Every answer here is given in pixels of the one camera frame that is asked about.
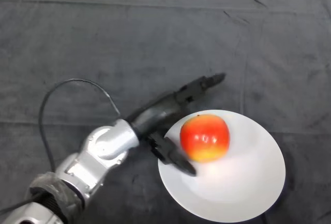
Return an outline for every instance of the dark tablecloth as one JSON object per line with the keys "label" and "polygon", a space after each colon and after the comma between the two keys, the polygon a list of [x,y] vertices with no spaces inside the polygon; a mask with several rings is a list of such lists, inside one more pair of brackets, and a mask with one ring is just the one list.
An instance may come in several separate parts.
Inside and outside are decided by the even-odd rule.
{"label": "dark tablecloth", "polygon": [[[191,111],[225,109],[265,127],[287,167],[280,200],[246,223],[331,222],[331,0],[0,0],[0,206],[49,164],[37,113],[56,82],[103,85],[123,115],[164,91],[224,71]],[[114,119],[90,86],[52,97],[56,161]],[[147,147],[112,171],[79,223],[208,223],[180,207]]]}

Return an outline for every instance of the gray cloth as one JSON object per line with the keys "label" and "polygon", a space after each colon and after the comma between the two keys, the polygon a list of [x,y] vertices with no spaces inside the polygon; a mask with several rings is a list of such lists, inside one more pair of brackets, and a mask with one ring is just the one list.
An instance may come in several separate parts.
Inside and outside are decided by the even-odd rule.
{"label": "gray cloth", "polygon": [[[44,93],[94,80],[123,115],[200,75],[226,72],[191,111],[225,109],[279,144],[287,181],[249,224],[331,222],[331,0],[0,0],[0,206],[49,169],[37,129]],[[57,162],[115,116],[81,83],[46,109]],[[208,223],[164,188],[148,147],[109,174],[79,223]]]}

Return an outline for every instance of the apple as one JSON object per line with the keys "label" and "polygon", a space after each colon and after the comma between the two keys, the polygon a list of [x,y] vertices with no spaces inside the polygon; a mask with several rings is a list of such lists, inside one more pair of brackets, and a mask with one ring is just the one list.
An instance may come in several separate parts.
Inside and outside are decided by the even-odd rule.
{"label": "apple", "polygon": [[213,114],[197,115],[186,121],[180,130],[180,144],[188,157],[209,162],[224,156],[230,145],[225,121]]}

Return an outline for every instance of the white plate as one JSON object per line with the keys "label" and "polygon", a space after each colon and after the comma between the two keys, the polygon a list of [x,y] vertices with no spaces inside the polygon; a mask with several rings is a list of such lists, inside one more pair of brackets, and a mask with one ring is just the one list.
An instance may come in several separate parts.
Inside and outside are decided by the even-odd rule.
{"label": "white plate", "polygon": [[239,222],[261,215],[275,203],[284,186],[285,162],[276,141],[250,118],[224,110],[190,114],[165,136],[180,146],[182,125],[198,114],[225,120],[230,131],[229,151],[217,161],[193,162],[197,177],[159,161],[166,189],[183,208],[207,220]]}

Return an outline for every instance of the wire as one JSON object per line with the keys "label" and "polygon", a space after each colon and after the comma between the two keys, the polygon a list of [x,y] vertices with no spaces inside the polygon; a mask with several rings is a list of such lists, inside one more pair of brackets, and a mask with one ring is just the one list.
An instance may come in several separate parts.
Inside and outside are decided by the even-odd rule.
{"label": "wire", "polygon": [[111,98],[111,96],[107,93],[107,91],[105,91],[99,84],[93,82],[93,81],[90,81],[90,80],[87,80],[87,79],[81,79],[81,78],[71,78],[71,79],[68,79],[68,80],[65,80],[63,82],[60,82],[60,83],[57,83],[53,86],[53,88],[51,88],[47,93],[46,95],[44,96],[43,100],[42,100],[42,103],[40,105],[40,109],[39,109],[39,114],[38,114],[38,126],[39,126],[39,132],[40,132],[40,136],[41,136],[41,140],[44,144],[44,147],[45,147],[45,150],[46,150],[46,154],[47,154],[47,157],[48,157],[48,160],[49,160],[49,163],[50,163],[50,166],[51,166],[51,171],[52,172],[55,172],[55,162],[54,162],[54,157],[53,157],[53,154],[51,152],[51,149],[50,149],[50,146],[49,146],[49,143],[46,139],[46,135],[45,135],[45,131],[44,131],[44,128],[43,128],[43,123],[42,123],[42,120],[43,120],[43,112],[44,112],[44,109],[45,109],[45,106],[46,106],[46,103],[49,99],[49,97],[51,96],[51,94],[57,89],[59,88],[60,86],[66,84],[66,83],[69,83],[69,82],[85,82],[85,83],[88,83],[88,84],[91,84],[95,87],[97,87],[99,90],[101,90],[105,96],[107,97],[107,99],[109,100],[109,102],[111,103],[111,105],[113,106],[114,110],[116,111],[118,117],[121,116],[121,113],[119,112],[117,106],[115,105],[113,99]]}
{"label": "wire", "polygon": [[[51,88],[47,93],[46,95],[44,96],[42,102],[41,102],[41,105],[40,105],[40,108],[39,108],[39,113],[38,113],[38,127],[39,127],[39,132],[40,132],[40,136],[41,136],[41,140],[44,144],[44,147],[45,147],[45,150],[46,150],[46,154],[47,154],[47,157],[48,157],[48,160],[49,160],[49,163],[50,163],[50,166],[51,166],[51,171],[52,172],[55,172],[55,161],[54,161],[54,157],[53,157],[53,153],[50,149],[50,146],[49,146],[49,143],[46,139],[46,135],[45,135],[45,131],[44,131],[44,128],[43,128],[43,123],[42,123],[42,120],[43,120],[43,113],[44,113],[44,110],[45,110],[45,106],[46,106],[46,103],[48,102],[48,99],[50,98],[51,94],[57,89],[59,88],[60,86],[66,84],[66,83],[69,83],[69,82],[84,82],[84,83],[88,83],[88,84],[91,84],[95,87],[97,87],[99,90],[101,90],[101,92],[103,92],[105,94],[105,96],[107,97],[107,99],[109,100],[110,104],[113,106],[114,110],[116,111],[117,113],[117,117],[120,117],[121,116],[121,113],[120,111],[118,110],[116,104],[114,103],[112,97],[108,94],[107,91],[105,91],[104,88],[102,88],[99,84],[93,82],[93,81],[90,81],[90,80],[87,80],[87,79],[81,79],[81,78],[71,78],[71,79],[68,79],[68,80],[65,80],[65,81],[62,81],[60,83],[57,83],[53,86],[53,88]],[[2,210],[0,210],[0,215],[3,215],[7,212],[10,212],[10,211],[13,211],[15,210],[16,208],[18,207],[21,207],[25,204],[28,204],[28,203],[31,203],[33,201],[35,201],[36,199],[38,199],[43,193],[40,192],[38,194],[35,194],[34,196],[32,196],[31,198],[27,199],[27,200],[24,200],[22,202],[19,202],[17,204],[14,204],[10,207],[7,207],[7,208],[4,208]]]}
{"label": "wire", "polygon": [[13,211],[15,210],[16,208],[19,208],[23,205],[26,205],[28,203],[31,203],[33,201],[35,201],[36,199],[38,199],[41,195],[43,194],[43,192],[40,192],[40,193],[37,193],[35,194],[34,196],[32,196],[31,198],[27,199],[27,200],[24,200],[22,202],[19,202],[19,203],[16,203],[10,207],[7,207],[7,208],[3,208],[2,210],[0,210],[0,215],[3,215],[3,214],[6,214],[10,211]]}

